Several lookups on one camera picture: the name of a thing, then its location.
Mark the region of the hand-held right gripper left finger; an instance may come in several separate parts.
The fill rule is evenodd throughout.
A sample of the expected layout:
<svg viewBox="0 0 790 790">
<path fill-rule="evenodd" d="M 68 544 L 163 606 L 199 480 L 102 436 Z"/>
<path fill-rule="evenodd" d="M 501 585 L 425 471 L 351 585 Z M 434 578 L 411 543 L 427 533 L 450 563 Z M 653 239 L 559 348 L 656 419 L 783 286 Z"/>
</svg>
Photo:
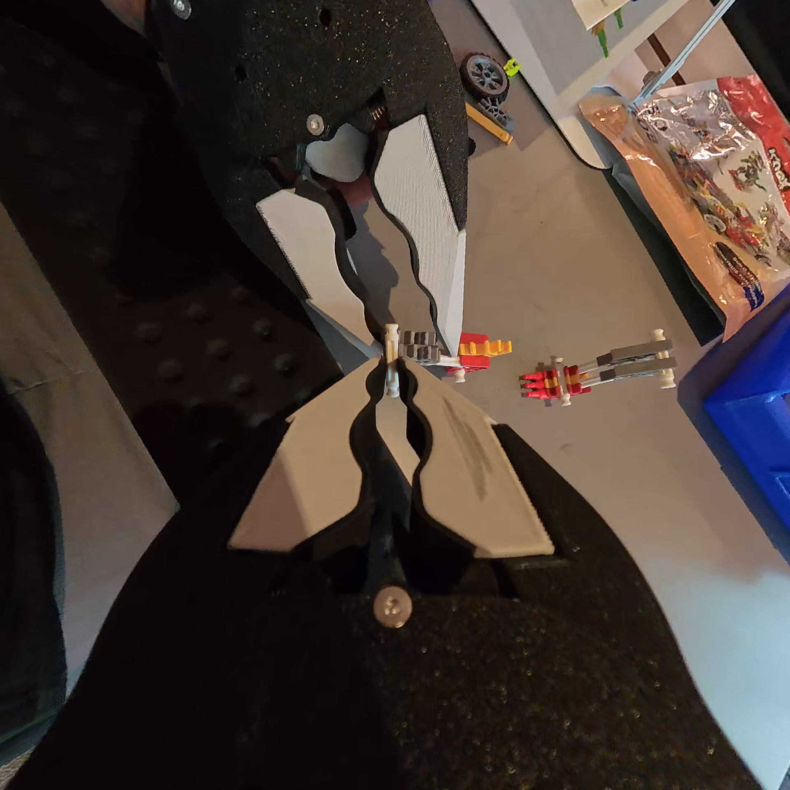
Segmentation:
<svg viewBox="0 0 790 790">
<path fill-rule="evenodd" d="M 351 429 L 370 403 L 371 358 L 287 419 L 288 428 L 228 547 L 291 551 L 348 516 L 362 491 Z"/>
</svg>

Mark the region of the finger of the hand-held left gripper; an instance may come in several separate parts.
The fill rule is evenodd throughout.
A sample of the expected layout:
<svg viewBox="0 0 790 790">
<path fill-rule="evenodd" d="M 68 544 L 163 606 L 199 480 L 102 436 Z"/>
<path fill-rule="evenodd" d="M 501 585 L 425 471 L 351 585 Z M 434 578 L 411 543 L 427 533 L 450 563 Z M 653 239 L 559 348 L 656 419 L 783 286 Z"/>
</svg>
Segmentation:
<svg viewBox="0 0 790 790">
<path fill-rule="evenodd" d="M 343 213 L 329 191 L 298 178 L 256 209 L 305 292 L 307 305 L 367 357 L 382 352 L 381 327 L 348 249 Z"/>
<path fill-rule="evenodd" d="M 428 117 L 389 130 L 372 169 L 378 203 L 407 239 L 411 269 L 427 296 L 447 355 L 460 350 L 465 302 L 466 231 L 457 223 Z"/>
</svg>

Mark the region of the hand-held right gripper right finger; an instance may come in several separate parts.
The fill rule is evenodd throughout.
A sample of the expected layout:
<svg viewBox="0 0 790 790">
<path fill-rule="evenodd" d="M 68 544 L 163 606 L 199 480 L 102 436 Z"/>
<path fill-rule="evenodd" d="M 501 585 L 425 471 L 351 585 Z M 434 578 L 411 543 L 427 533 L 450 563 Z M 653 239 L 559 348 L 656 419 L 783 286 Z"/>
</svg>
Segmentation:
<svg viewBox="0 0 790 790">
<path fill-rule="evenodd" d="M 417 362 L 400 360 L 400 393 L 419 462 L 417 504 L 477 558 L 555 553 L 489 415 Z"/>
</svg>

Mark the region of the grey red yellow toy assembly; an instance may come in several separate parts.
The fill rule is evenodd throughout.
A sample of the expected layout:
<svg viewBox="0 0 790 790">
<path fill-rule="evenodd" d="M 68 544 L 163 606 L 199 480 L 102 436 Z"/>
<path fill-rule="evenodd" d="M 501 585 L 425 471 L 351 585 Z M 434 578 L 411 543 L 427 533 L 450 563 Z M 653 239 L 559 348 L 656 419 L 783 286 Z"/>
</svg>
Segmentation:
<svg viewBox="0 0 790 790">
<path fill-rule="evenodd" d="M 435 331 L 399 332 L 397 353 L 400 358 L 422 367 L 449 374 L 456 383 L 464 383 L 467 374 L 490 369 L 490 361 L 512 352 L 511 341 L 492 340 L 486 334 L 462 332 L 458 353 L 451 355 Z"/>
<path fill-rule="evenodd" d="M 574 398 L 601 386 L 640 378 L 656 379 L 661 390 L 673 390 L 678 366 L 673 352 L 665 331 L 655 329 L 645 343 L 612 349 L 581 364 L 552 356 L 548 363 L 540 363 L 535 371 L 519 377 L 520 396 L 568 406 Z"/>
</svg>

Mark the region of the yellow toy rod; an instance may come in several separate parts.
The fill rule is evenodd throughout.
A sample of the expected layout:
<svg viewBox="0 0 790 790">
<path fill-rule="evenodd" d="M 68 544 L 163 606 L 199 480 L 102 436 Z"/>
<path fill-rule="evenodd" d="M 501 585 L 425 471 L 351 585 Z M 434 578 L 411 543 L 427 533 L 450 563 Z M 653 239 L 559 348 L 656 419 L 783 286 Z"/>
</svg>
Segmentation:
<svg viewBox="0 0 790 790">
<path fill-rule="evenodd" d="M 513 135 L 509 133 L 504 127 L 499 125 L 494 119 L 487 114 L 481 112 L 477 107 L 465 102 L 465 110 L 468 119 L 478 124 L 482 129 L 496 137 L 501 143 L 505 145 L 511 144 Z"/>
</svg>

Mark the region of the toy wheel with grey hub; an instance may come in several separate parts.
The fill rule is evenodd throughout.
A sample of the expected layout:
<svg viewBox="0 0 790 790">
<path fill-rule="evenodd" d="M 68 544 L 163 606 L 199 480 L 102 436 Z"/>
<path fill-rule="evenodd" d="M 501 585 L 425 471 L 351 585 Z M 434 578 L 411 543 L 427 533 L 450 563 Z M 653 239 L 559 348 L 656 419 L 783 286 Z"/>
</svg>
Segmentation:
<svg viewBox="0 0 790 790">
<path fill-rule="evenodd" d="M 459 74 L 465 90 L 475 100 L 499 103 L 507 98 L 509 77 L 491 56 L 483 53 L 467 54 L 460 62 Z"/>
</svg>

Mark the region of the instruction sheet on white stand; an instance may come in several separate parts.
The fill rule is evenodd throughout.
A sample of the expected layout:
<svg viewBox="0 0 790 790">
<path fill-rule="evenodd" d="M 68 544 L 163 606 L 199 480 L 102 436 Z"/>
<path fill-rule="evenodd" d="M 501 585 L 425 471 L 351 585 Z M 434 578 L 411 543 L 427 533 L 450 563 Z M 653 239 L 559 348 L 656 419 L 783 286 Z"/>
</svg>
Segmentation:
<svg viewBox="0 0 790 790">
<path fill-rule="evenodd" d="M 571 1 L 475 1 L 476 12 L 568 146 L 588 166 L 609 169 L 612 157 L 580 112 L 593 90 L 633 100 L 646 77 L 664 84 L 735 74 L 751 66 L 723 23 L 734 2 L 642 1 L 620 9 L 587 31 Z"/>
</svg>

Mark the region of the toy parts bag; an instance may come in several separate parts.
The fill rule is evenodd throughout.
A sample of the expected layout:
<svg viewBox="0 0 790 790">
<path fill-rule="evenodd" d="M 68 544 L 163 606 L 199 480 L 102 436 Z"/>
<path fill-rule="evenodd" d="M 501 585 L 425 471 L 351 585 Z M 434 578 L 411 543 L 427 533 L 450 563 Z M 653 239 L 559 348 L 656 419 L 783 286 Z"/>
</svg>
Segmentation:
<svg viewBox="0 0 790 790">
<path fill-rule="evenodd" d="M 788 285 L 789 127 L 761 77 L 663 88 L 637 107 L 599 90 L 580 110 L 625 160 L 728 341 Z"/>
</svg>

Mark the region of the printed instruction sheet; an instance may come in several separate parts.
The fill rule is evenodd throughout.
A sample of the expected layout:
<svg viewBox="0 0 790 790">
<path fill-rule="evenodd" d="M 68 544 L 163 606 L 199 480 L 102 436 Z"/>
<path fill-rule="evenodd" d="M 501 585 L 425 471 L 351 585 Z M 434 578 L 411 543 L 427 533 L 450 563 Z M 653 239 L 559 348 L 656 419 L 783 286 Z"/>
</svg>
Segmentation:
<svg viewBox="0 0 790 790">
<path fill-rule="evenodd" d="M 620 9 L 628 3 L 631 1 L 571 1 L 587 31 L 602 25 L 612 15 L 622 21 Z"/>
</svg>

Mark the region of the dark clothing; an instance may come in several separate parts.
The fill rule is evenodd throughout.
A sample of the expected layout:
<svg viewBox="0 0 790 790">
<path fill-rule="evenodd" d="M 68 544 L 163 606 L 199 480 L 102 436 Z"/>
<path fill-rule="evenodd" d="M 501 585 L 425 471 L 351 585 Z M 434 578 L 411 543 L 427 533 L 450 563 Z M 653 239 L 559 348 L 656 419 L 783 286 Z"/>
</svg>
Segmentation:
<svg viewBox="0 0 790 790">
<path fill-rule="evenodd" d="M 60 502 L 26 411 L 1 396 L 1 755 L 36 745 L 65 701 Z"/>
</svg>

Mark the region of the blue plastic bin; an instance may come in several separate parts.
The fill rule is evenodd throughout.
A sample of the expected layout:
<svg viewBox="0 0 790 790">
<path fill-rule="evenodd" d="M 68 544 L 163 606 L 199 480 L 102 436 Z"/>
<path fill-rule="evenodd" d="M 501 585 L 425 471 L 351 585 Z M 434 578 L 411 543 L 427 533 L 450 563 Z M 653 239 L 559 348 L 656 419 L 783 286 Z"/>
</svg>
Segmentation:
<svg viewBox="0 0 790 790">
<path fill-rule="evenodd" d="M 789 529 L 789 315 L 704 400 L 704 408 Z"/>
</svg>

